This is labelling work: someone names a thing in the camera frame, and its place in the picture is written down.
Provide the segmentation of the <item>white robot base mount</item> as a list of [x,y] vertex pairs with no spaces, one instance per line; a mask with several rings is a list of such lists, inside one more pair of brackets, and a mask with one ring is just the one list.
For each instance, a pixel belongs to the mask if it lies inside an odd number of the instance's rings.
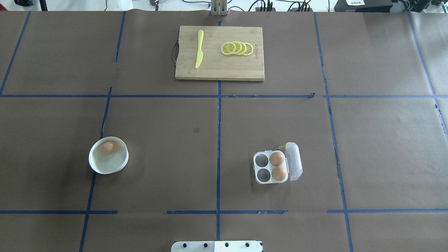
[[263,252],[262,241],[178,241],[171,246],[171,252]]

